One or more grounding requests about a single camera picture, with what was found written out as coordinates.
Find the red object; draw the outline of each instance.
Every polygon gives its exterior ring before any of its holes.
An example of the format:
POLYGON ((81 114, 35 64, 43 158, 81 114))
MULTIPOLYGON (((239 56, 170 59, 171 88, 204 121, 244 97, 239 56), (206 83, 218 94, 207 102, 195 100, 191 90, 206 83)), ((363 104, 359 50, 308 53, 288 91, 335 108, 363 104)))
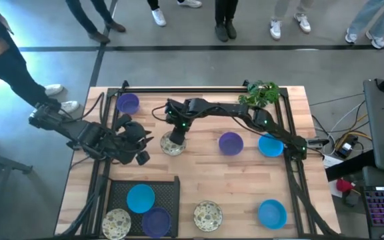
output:
POLYGON ((337 182, 336 182, 336 188, 337 190, 339 190, 340 192, 344 193, 346 191, 349 191, 349 190, 352 190, 353 189, 353 186, 350 182, 348 181, 345 181, 343 179, 338 179, 337 182))

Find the jeans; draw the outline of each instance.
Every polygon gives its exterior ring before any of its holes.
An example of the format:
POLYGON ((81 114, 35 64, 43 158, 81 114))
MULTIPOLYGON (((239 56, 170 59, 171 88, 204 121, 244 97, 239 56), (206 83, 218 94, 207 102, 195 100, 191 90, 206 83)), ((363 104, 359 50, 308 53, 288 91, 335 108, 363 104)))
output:
MULTIPOLYGON (((288 10, 288 5, 291 0, 278 0, 275 5, 275 16, 274 19, 282 21, 288 10)), ((297 7, 297 13, 306 14, 312 7, 313 0, 300 0, 300 4, 297 7)))
POLYGON ((38 103, 48 103, 59 109, 61 104, 55 99, 48 98, 45 88, 33 80, 27 70, 25 59, 1 22, 0 38, 10 46, 0 55, 0 79, 8 83, 11 89, 32 107, 36 107, 38 103))
POLYGON ((216 0, 216 24, 232 20, 237 10, 238 0, 216 0))
MULTIPOLYGON (((349 34, 359 34, 383 6, 384 0, 369 0, 352 21, 349 34)), ((384 36, 384 13, 374 23, 370 34, 374 37, 384 36)))
MULTIPOLYGON (((104 0, 91 0, 94 8, 100 13, 100 16, 105 20, 106 23, 112 23, 113 19, 109 10, 107 10, 104 0)), ((79 0, 66 0, 67 6, 71 10, 73 16, 77 19, 79 24, 90 34, 96 33, 97 28, 94 26, 93 22, 87 17, 84 12, 84 9, 81 6, 79 0)))
MULTIPOLYGON (((177 0, 179 3, 184 2, 185 0, 177 0)), ((147 0, 147 3, 151 7, 151 10, 157 10, 159 8, 158 6, 158 0, 147 0)))

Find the black pants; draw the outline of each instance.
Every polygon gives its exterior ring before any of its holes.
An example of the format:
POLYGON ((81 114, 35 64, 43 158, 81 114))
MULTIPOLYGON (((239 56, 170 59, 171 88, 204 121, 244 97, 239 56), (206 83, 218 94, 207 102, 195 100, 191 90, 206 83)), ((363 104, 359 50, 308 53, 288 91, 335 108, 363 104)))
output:
MULTIPOLYGON (((177 0, 179 3, 184 2, 185 0, 177 0)), ((152 11, 159 8, 158 6, 158 0, 147 0, 147 3, 149 6, 151 6, 152 11)))
POLYGON ((216 23, 232 20, 237 10, 238 0, 216 0, 216 23))
POLYGON ((0 37, 10 46, 0 55, 0 79, 8 83, 11 89, 32 107, 36 107, 37 103, 48 103, 60 108, 60 103, 48 98, 45 88, 33 80, 27 70, 25 59, 1 22, 0 37))
MULTIPOLYGON (((113 19, 111 13, 106 7, 105 0, 91 0, 94 5, 94 8, 100 13, 100 16, 105 20, 106 23, 112 23, 113 19)), ((66 0, 67 6, 71 10, 73 16, 77 19, 79 24, 81 24, 88 33, 96 33, 97 28, 94 26, 93 22, 87 17, 84 12, 84 9, 81 6, 79 0, 66 0)))

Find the shoe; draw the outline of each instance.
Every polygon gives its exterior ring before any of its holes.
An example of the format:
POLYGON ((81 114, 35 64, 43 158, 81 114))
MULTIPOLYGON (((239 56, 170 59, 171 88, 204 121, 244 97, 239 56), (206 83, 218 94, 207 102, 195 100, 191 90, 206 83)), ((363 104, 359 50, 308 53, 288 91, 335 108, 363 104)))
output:
POLYGON ((237 38, 237 30, 233 27, 232 20, 226 21, 225 28, 227 32, 227 36, 230 39, 236 39, 237 38))
POLYGON ((88 37, 91 38, 92 40, 96 41, 96 42, 103 43, 103 44, 111 42, 111 40, 108 37, 104 36, 103 34, 101 34, 99 32, 89 33, 88 37))
POLYGON ((294 18, 299 22, 301 30, 308 34, 311 32, 311 25, 307 21, 307 16, 306 14, 296 14, 294 15, 294 18))
POLYGON ((349 28, 346 29, 346 36, 345 36, 345 40, 347 43, 351 43, 351 44, 354 44, 358 39, 358 35, 356 34, 349 34, 349 28))
POLYGON ((71 114, 74 111, 78 110, 78 108, 79 108, 79 103, 77 101, 67 101, 67 102, 61 103, 61 109, 64 111, 60 110, 59 114, 61 115, 64 115, 66 113, 71 114))
POLYGON ((226 27, 224 24, 217 24, 215 27, 217 38, 226 43, 229 40, 229 37, 227 35, 226 27))
POLYGON ((164 27, 166 26, 167 22, 165 21, 164 14, 162 10, 156 9, 152 11, 152 16, 155 20, 155 22, 158 24, 158 26, 164 27))
POLYGON ((179 6, 188 6, 188 7, 192 7, 192 8, 200 8, 203 5, 202 2, 197 1, 197 0, 184 0, 184 2, 182 2, 182 3, 177 2, 177 4, 179 6))
POLYGON ((271 36, 274 40, 281 38, 281 22, 278 20, 271 20, 271 36))
POLYGON ((126 30, 124 26, 122 26, 121 24, 116 23, 114 21, 112 23, 106 23, 106 26, 110 29, 113 29, 113 30, 119 32, 119 33, 124 33, 126 30))
POLYGON ((52 84, 52 85, 45 86, 45 94, 48 97, 57 95, 62 91, 63 91, 63 86, 60 84, 52 84))
POLYGON ((368 37, 368 39, 371 40, 371 44, 373 47, 377 49, 384 48, 384 39, 382 37, 374 37, 370 31, 366 32, 365 35, 368 37))

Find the purple bowl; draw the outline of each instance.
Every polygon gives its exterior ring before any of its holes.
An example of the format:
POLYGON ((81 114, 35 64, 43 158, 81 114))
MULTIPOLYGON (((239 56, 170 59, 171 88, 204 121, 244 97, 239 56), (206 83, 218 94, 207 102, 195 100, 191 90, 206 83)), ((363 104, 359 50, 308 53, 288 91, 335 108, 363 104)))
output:
POLYGON ((164 237, 170 230, 170 214, 162 207, 154 207, 143 215, 141 226, 149 237, 164 237))
POLYGON ((122 94, 117 101, 117 109, 120 112, 134 114, 139 110, 139 98, 132 93, 122 94))
POLYGON ((244 142, 238 134, 227 132, 220 137, 219 148, 224 155, 234 156, 243 150, 244 142))

